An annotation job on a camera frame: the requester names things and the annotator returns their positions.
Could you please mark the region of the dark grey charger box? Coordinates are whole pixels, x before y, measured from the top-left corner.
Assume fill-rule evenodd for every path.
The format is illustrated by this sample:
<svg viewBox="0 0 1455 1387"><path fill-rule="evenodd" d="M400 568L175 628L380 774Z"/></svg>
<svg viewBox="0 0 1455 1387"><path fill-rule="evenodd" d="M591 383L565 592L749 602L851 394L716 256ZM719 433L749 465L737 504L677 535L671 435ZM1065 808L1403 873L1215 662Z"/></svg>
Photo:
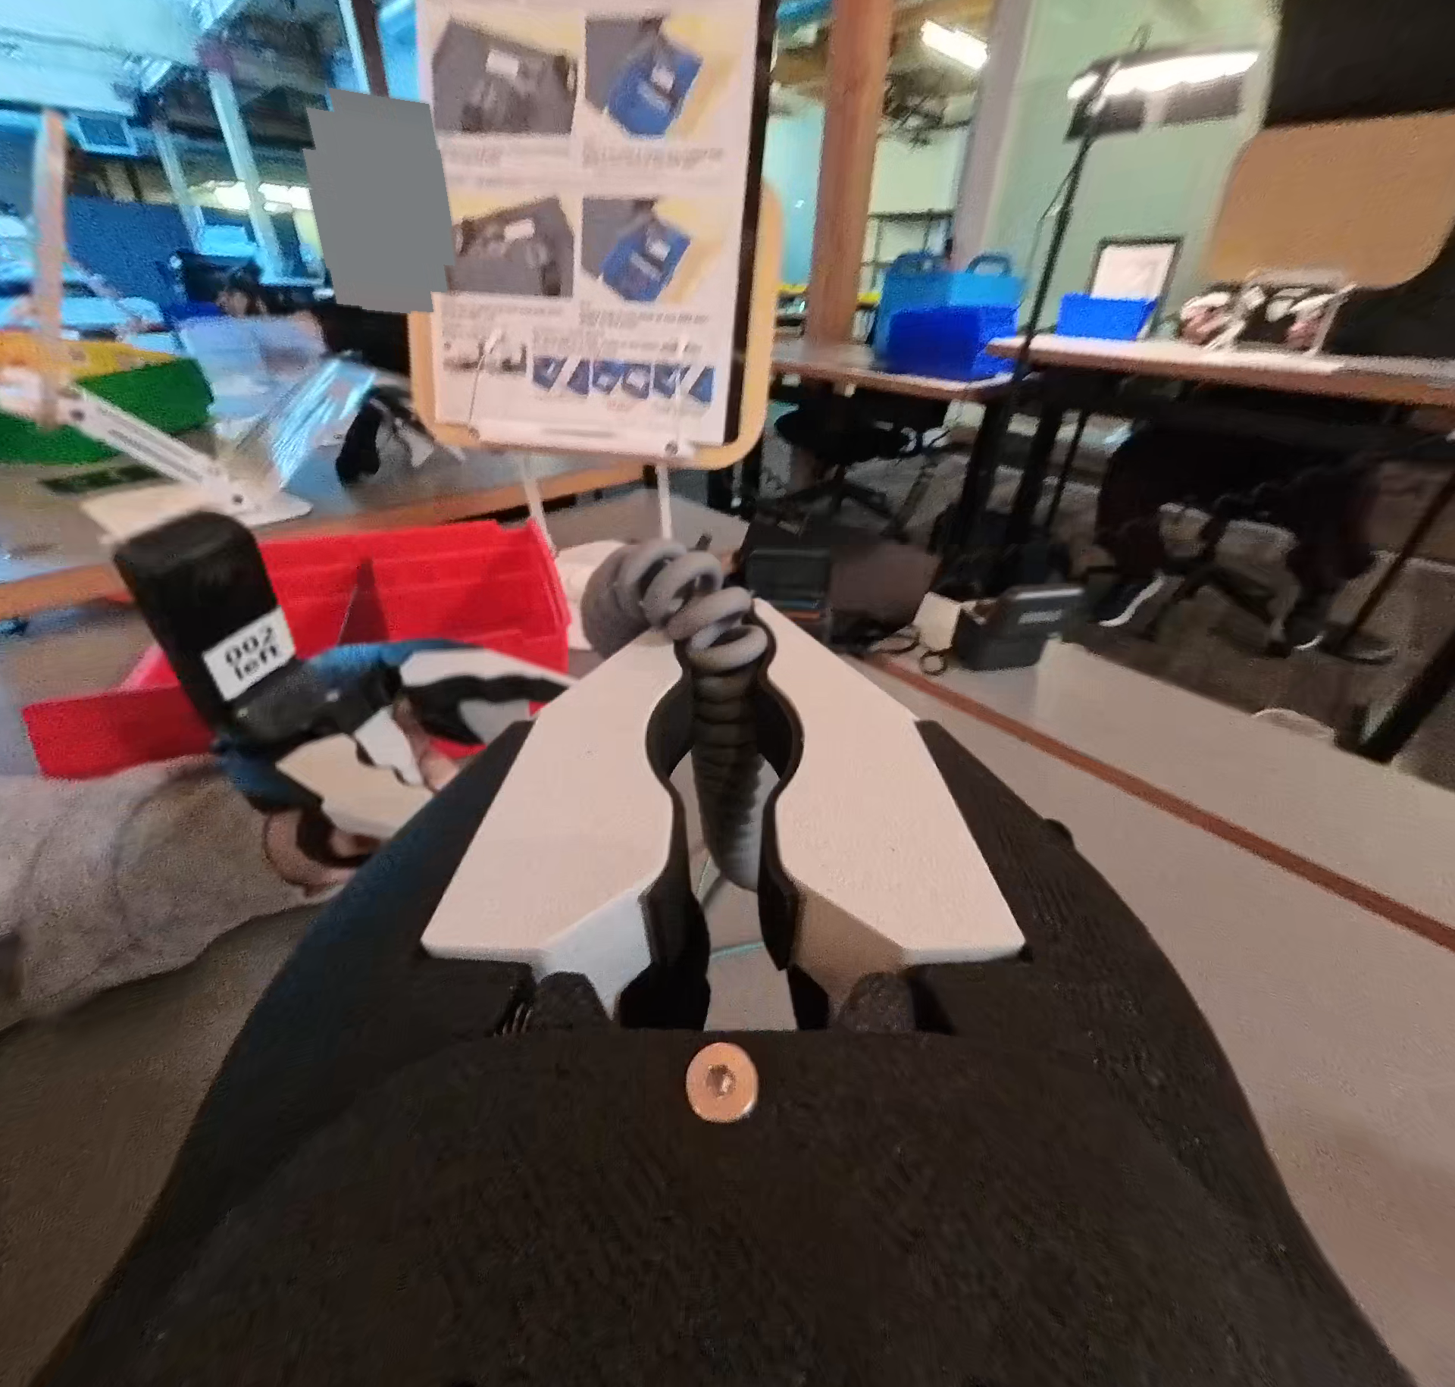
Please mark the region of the dark grey charger box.
<svg viewBox="0 0 1455 1387"><path fill-rule="evenodd" d="M963 602L950 657L976 672L1031 668L1080 612L1083 594L1082 582L1028 582Z"/></svg>

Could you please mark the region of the white sign stand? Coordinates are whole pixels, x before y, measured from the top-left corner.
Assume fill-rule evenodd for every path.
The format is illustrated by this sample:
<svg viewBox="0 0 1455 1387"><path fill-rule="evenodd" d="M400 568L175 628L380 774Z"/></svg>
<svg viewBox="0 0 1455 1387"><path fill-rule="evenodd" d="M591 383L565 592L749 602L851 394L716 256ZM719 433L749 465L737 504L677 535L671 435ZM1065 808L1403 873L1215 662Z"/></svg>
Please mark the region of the white sign stand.
<svg viewBox="0 0 1455 1387"><path fill-rule="evenodd" d="M486 337L481 340L479 353L476 358L474 370L474 386L471 387L471 396L476 397L478 387L482 374L491 370L497 374L502 374L507 366L507 360L515 358L512 348L508 345L508 339L504 329L489 329ZM591 649L591 642L586 638L583 628L583 597L586 590L586 584L591 576L596 574L599 568L606 564L606 560L616 556L619 550L624 548L622 540L591 540L585 543L577 543L565 548L565 555L562 556L562 550L555 542L555 537L551 532L547 524L547 513L544 508L544 498L536 480L536 472L533 469L533 461L529 452L525 449L513 451L513 462L516 472L520 475L520 482L525 493L525 503L528 508L529 522L533 522L546 542L546 547L555 561L555 574L562 584L562 589L567 595L570 625L568 625L568 647L572 651L586 652Z"/></svg>

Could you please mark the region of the black wall screen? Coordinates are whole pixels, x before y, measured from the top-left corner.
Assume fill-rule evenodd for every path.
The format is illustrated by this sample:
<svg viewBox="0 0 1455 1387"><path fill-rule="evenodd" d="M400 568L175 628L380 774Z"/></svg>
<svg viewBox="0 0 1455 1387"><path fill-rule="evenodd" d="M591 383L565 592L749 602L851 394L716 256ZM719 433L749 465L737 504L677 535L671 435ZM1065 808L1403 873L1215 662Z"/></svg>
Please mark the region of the black wall screen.
<svg viewBox="0 0 1455 1387"><path fill-rule="evenodd" d="M1263 126L1453 108L1453 0L1283 0Z"/></svg>

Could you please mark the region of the dark blue plastic bin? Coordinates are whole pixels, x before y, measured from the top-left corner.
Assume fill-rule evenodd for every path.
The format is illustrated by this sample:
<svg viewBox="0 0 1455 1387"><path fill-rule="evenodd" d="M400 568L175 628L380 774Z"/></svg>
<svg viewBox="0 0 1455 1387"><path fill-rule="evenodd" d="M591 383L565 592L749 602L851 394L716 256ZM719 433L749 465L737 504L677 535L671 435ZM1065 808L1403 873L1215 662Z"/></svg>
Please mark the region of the dark blue plastic bin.
<svg viewBox="0 0 1455 1387"><path fill-rule="evenodd" d="M898 374L981 381L1010 374L1013 360L989 350L1017 332L1017 305L919 305L893 313L875 347L877 361Z"/></svg>

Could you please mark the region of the white rod stand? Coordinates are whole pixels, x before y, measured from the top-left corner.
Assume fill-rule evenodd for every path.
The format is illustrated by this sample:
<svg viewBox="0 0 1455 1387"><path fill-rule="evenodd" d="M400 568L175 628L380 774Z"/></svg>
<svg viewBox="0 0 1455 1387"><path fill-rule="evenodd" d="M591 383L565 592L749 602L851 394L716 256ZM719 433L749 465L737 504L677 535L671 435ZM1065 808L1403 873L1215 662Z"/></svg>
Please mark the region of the white rod stand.
<svg viewBox="0 0 1455 1387"><path fill-rule="evenodd" d="M31 324L21 347L3 348L3 409L41 430L70 426L148 465L171 485L167 516L197 508L226 511L258 527L301 519L312 503L288 493L278 477L234 475L216 457L159 431L76 381L80 340L63 335L67 132L57 108L44 106L34 141Z"/></svg>

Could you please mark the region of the person's left hand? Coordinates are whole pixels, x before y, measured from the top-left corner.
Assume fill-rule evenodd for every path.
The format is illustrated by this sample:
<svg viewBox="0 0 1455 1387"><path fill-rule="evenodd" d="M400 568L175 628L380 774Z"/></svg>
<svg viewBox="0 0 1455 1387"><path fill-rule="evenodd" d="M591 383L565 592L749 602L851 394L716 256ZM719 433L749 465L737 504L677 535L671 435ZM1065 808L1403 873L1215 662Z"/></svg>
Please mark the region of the person's left hand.
<svg viewBox="0 0 1455 1387"><path fill-rule="evenodd" d="M380 841L343 831L317 808L270 811L263 816L263 852L291 886L310 894L343 886Z"/></svg>

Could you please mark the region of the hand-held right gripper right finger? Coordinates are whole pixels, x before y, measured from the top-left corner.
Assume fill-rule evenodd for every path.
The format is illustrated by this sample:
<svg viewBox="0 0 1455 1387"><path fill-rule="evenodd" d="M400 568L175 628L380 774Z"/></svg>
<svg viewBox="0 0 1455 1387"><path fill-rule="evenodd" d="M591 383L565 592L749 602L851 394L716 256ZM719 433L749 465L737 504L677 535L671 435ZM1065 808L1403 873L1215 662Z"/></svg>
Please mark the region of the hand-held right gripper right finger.
<svg viewBox="0 0 1455 1387"><path fill-rule="evenodd" d="M773 784L757 883L794 1019L827 1024L862 977L1026 945L942 759L970 753L767 602L755 727Z"/></svg>

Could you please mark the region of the black tray with parts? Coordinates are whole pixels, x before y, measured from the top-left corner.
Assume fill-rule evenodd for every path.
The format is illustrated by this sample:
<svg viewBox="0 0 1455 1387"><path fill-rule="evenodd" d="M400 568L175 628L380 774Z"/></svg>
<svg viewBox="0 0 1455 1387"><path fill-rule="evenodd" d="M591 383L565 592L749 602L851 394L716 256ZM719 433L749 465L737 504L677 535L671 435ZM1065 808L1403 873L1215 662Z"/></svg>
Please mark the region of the black tray with parts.
<svg viewBox="0 0 1455 1387"><path fill-rule="evenodd" d="M1177 340L1213 348L1278 347L1319 352L1354 284L1330 271L1259 271L1236 282L1213 282L1184 301Z"/></svg>

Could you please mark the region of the green plastic bin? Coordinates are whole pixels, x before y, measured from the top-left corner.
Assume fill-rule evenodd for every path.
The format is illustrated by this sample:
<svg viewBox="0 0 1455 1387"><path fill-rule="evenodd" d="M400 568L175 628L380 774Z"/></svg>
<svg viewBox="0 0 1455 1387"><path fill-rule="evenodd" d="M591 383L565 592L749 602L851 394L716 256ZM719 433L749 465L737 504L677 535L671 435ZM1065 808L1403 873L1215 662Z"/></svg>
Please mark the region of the green plastic bin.
<svg viewBox="0 0 1455 1387"><path fill-rule="evenodd" d="M42 376L34 365L3 365L5 465L83 465L125 456L172 480L206 474L210 461L184 441L208 425L213 391L190 358L85 376L59 392L60 422L37 422Z"/></svg>

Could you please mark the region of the red plastic bin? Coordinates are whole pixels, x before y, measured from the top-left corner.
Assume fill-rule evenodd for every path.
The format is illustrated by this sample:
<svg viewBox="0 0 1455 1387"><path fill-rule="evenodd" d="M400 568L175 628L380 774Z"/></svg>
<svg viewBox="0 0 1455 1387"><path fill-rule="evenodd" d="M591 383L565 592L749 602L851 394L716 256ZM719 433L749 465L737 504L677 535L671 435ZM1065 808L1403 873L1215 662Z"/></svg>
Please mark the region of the red plastic bin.
<svg viewBox="0 0 1455 1387"><path fill-rule="evenodd" d="M262 555L301 655L348 642L453 638L568 667L568 599L546 540L494 521L265 540ZM119 685L23 709L46 777L86 779L201 755L211 733L150 646Z"/></svg>

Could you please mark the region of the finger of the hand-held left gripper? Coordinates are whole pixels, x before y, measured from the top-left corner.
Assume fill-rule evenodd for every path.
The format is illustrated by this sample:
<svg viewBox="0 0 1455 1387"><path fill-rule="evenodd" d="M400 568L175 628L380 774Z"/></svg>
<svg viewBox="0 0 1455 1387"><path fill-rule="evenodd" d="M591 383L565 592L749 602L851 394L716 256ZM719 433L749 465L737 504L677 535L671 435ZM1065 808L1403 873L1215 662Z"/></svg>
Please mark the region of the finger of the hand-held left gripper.
<svg viewBox="0 0 1455 1387"><path fill-rule="evenodd" d="M572 677L455 641L404 641L390 662L414 720L450 743L491 743L572 686Z"/></svg>
<svg viewBox="0 0 1455 1387"><path fill-rule="evenodd" d="M309 792L336 829L367 837L391 837L435 793L400 719L305 740L276 759L276 771Z"/></svg>

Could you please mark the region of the instruction poster on stand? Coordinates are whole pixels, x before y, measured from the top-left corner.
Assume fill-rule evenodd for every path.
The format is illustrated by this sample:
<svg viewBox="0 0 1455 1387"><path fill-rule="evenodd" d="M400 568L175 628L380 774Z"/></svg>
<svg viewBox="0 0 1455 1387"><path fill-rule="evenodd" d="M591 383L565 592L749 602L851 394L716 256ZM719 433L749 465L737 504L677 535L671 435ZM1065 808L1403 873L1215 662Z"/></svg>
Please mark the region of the instruction poster on stand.
<svg viewBox="0 0 1455 1387"><path fill-rule="evenodd" d="M504 435L482 435L469 418L453 420L443 405L439 319L430 313L409 313L409 394L427 431L445 444L466 449L494 449L515 454L580 454L591 461L661 462L668 467L716 470L749 454L767 423L768 389L773 373L775 305L778 267L784 240L783 202L770 183L760 188L760 206L752 262L750 313L747 334L736 352L737 433L731 441L708 444L682 438L668 439L646 431L567 430L539 422L505 428Z"/></svg>

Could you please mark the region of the black portable power station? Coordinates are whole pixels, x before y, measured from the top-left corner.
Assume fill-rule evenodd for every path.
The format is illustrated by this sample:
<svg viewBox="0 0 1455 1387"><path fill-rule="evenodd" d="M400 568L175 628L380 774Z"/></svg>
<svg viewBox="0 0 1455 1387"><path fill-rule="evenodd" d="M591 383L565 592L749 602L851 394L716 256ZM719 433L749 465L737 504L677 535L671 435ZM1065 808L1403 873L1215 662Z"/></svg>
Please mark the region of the black portable power station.
<svg viewBox="0 0 1455 1387"><path fill-rule="evenodd" d="M812 543L770 542L741 560L749 590L823 644L832 641L832 566L830 548Z"/></svg>

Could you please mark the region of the person's left forearm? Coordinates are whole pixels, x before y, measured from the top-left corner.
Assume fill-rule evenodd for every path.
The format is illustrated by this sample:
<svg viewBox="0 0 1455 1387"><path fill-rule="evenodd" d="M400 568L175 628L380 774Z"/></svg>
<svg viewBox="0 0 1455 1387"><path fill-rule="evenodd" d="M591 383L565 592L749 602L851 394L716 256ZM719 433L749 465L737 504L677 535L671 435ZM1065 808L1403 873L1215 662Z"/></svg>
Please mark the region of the person's left forearm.
<svg viewBox="0 0 1455 1387"><path fill-rule="evenodd" d="M265 813L213 759L2 779L2 1029L198 959L328 896L283 881Z"/></svg>

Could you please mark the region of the wooden post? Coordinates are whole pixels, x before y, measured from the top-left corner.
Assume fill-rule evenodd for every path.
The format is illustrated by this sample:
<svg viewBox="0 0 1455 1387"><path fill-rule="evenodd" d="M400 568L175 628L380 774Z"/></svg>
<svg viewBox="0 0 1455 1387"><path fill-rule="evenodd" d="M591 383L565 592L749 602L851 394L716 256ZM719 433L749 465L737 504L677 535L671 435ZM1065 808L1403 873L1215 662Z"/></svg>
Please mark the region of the wooden post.
<svg viewBox="0 0 1455 1387"><path fill-rule="evenodd" d="M896 0L833 0L806 339L851 335Z"/></svg>

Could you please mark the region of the studio light on stand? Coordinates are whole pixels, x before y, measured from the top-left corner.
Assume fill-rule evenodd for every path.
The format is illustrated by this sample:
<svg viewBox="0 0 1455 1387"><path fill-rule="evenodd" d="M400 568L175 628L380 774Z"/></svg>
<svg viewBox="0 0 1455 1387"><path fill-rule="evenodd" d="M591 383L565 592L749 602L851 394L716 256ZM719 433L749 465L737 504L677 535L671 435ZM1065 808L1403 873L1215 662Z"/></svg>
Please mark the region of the studio light on stand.
<svg viewBox="0 0 1455 1387"><path fill-rule="evenodd" d="M1085 167L1095 144L1106 136L1137 134L1148 128L1215 123L1241 110L1242 89L1259 59L1254 48L1150 50L1145 35L1132 46L1083 68L1067 90L1065 141L1073 144L1069 170L1052 204L1054 219L1033 285L1031 305L1017 339L1012 379L1005 394L1005 417L1023 409L1028 384L1036 387L1035 430L1026 464L989 569L994 595L1025 581L1028 543L1041 504L1046 474L1057 443L1062 415L1046 392L1046 378L1033 373L1031 347L1041 329L1059 258L1067 238Z"/></svg>

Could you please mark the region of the black framed picture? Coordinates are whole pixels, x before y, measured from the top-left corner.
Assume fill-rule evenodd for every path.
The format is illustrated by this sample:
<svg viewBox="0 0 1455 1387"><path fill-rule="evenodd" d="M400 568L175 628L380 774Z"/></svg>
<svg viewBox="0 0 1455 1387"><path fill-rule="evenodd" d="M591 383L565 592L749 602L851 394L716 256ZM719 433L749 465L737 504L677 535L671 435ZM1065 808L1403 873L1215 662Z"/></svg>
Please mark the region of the black framed picture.
<svg viewBox="0 0 1455 1387"><path fill-rule="evenodd" d="M1086 293L1098 298L1163 305L1182 251L1173 233L1114 235L1096 245Z"/></svg>

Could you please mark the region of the tan rounded sign board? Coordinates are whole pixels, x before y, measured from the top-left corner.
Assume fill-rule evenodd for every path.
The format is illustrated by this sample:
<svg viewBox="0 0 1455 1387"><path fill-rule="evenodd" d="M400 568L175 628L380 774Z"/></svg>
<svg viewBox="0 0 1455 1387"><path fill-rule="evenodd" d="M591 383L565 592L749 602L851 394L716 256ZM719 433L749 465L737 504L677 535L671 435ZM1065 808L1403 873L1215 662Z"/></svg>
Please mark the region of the tan rounded sign board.
<svg viewBox="0 0 1455 1387"><path fill-rule="evenodd" d="M1234 160L1200 272L1328 271L1400 285L1453 227L1453 113L1265 128Z"/></svg>

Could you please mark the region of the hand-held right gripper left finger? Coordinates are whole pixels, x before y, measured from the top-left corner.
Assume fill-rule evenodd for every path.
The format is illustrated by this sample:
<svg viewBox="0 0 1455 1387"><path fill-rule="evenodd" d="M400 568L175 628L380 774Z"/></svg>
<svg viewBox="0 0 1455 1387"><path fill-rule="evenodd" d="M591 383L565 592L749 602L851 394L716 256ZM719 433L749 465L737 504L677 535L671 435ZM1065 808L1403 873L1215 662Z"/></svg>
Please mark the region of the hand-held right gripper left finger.
<svg viewBox="0 0 1455 1387"><path fill-rule="evenodd" d="M625 1024L702 1024L710 940L672 774L694 696L648 631L546 704L422 945L445 959L581 975Z"/></svg>

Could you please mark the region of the wooden top desk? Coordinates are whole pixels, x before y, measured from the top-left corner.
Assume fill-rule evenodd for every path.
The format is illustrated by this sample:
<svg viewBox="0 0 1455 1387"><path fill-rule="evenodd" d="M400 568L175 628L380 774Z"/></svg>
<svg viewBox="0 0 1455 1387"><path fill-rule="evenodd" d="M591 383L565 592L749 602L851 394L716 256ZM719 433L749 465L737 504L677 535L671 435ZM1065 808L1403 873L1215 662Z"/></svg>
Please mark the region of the wooden top desk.
<svg viewBox="0 0 1455 1387"><path fill-rule="evenodd" d="M789 448L791 472L786 493L767 508L778 517L806 519L854 504L879 517L888 537L900 538L916 501L893 503L858 480L854 470L918 459L919 491L942 449L953 444L955 409L981 407L958 495L939 521L932 550L940 556L942 579L987 587L1004 530L1004 522L991 516L991 495L1010 420L1030 391L1026 374L958 379L895 373L877 365L864 345L783 342L773 352L770 397L788 405L775 435Z"/></svg>
<svg viewBox="0 0 1455 1387"><path fill-rule="evenodd" d="M1017 383L1028 373L1075 373L1073 386L1093 383L1103 386L1112 378L1140 378L1173 381L1194 387L1236 387L1309 397L1319 405L1312 417L1281 415L1254 420L1247 402L1229 409L1228 423L1241 422L1249 431L1263 433L1280 441L1314 446L1320 451L1343 451L1356 459L1374 457L1406 464L1434 464L1444 461L1452 467L1453 433L1453 361L1452 358L1376 358L1325 357L1286 352L1273 347L1213 348L1182 340L1109 340L1057 334L1012 334L987 345L997 358L1013 358L1012 386L1002 396L1007 410L1018 400ZM1345 422L1338 412L1354 407L1377 409L1377 420ZM1031 439L1031 452L1023 478L1015 491L1013 513L1025 506L1031 495L1031 480L1039 482L1049 462L1054 441L1051 415L1043 413ZM1452 503L1452 472L1437 490L1432 503L1410 529L1405 545L1397 551L1376 589L1350 620L1332 636L1333 654L1348 655L1361 626L1374 616L1377 607L1415 556L1427 529ZM1009 558L1012 545L1030 530L1035 504L1026 514L1009 519L1000 556ZM1380 717L1371 709L1358 709L1340 732L1338 745L1348 753L1376 763L1390 763L1415 737L1424 722L1452 694L1453 686L1453 628L1432 651L1419 672L1398 691Z"/></svg>

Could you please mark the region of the clear acrylic holder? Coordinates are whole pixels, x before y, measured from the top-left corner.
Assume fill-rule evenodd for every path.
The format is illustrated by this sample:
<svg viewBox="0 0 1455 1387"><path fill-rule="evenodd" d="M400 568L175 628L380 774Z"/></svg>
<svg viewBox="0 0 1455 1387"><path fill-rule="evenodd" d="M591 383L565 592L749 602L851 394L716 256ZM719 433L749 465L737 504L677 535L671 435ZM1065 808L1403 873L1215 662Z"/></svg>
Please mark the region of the clear acrylic holder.
<svg viewBox="0 0 1455 1387"><path fill-rule="evenodd" d="M323 438L346 431L377 383L305 316L193 318L177 334L211 391L216 459L240 485L284 487Z"/></svg>

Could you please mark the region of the light blue handled tote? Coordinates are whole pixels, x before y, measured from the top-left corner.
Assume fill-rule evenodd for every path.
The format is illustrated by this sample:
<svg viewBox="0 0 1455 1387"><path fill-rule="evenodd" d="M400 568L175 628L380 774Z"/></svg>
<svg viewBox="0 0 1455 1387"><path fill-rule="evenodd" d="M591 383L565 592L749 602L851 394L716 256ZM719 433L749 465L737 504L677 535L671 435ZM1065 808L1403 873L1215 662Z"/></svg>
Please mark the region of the light blue handled tote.
<svg viewBox="0 0 1455 1387"><path fill-rule="evenodd" d="M883 271L872 331L872 345L882 353L893 318L909 308L940 305L1009 305L1018 309L1023 277L1004 251L983 251L963 267L927 249L906 251Z"/></svg>

